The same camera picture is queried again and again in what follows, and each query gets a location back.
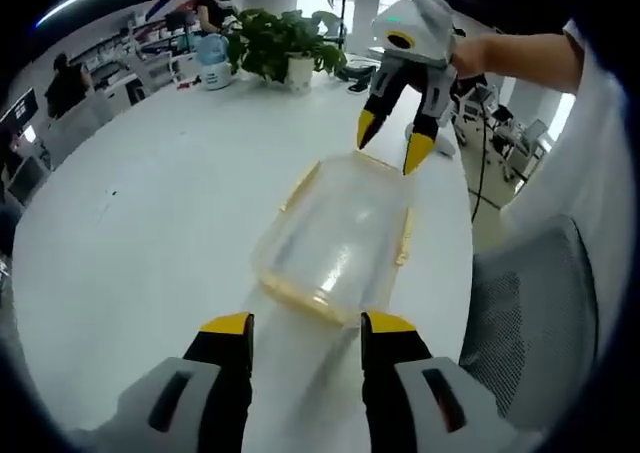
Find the person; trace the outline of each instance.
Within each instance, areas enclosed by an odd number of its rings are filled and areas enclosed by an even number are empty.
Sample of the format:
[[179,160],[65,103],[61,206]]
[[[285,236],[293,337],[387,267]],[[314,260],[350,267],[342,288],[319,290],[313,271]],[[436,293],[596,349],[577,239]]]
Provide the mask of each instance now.
[[207,34],[222,33],[237,13],[231,0],[196,0],[194,7],[200,26]]
[[599,67],[573,22],[563,34],[464,40],[451,61],[461,78],[492,72],[576,96],[555,146],[501,217],[509,232],[558,214],[574,220],[591,263],[602,354],[626,291],[635,239],[634,180],[619,83]]
[[87,90],[93,88],[91,76],[82,65],[69,65],[67,55],[60,53],[53,62],[56,76],[49,85],[45,97],[51,118],[61,118],[67,111],[80,103]]

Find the white flower pot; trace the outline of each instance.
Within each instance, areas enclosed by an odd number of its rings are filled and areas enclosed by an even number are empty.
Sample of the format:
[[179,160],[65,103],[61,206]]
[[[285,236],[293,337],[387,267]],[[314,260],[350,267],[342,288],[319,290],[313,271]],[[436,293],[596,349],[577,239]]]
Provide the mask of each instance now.
[[292,91],[305,91],[311,85],[313,58],[289,58],[286,84]]

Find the desk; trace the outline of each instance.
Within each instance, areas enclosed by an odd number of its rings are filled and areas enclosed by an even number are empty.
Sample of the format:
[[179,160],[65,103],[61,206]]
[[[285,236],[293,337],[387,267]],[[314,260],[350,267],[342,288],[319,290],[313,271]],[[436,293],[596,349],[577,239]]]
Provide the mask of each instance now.
[[[113,415],[126,387],[164,358],[182,356],[201,324],[251,308],[256,356],[245,451],[268,451],[265,435],[286,429],[275,414],[293,411],[285,400],[291,408],[296,401],[318,407],[312,416],[320,415],[324,434],[307,431],[315,419],[306,430],[294,428],[305,451],[369,451],[359,342],[347,343],[335,374],[319,372],[330,346],[324,330],[256,294],[250,265],[256,242],[305,170],[354,148],[366,95],[348,94],[345,83],[325,74],[314,75],[306,95],[256,81],[213,92],[201,86],[170,85],[114,118],[51,175],[22,216],[13,286],[35,384],[62,425],[94,428]],[[367,151],[400,164],[419,101],[407,89]],[[452,128],[443,134],[456,145]],[[434,355],[457,360],[472,261],[460,154],[434,154],[415,174],[411,256],[389,311],[416,324]],[[285,320],[308,327],[304,338],[289,336],[288,353],[305,349],[317,362],[267,349],[278,315],[296,315]],[[282,362],[280,372],[269,369],[274,361]],[[318,380],[323,374],[326,384]],[[311,377],[322,394],[306,402]],[[283,389],[289,394],[274,399]]]

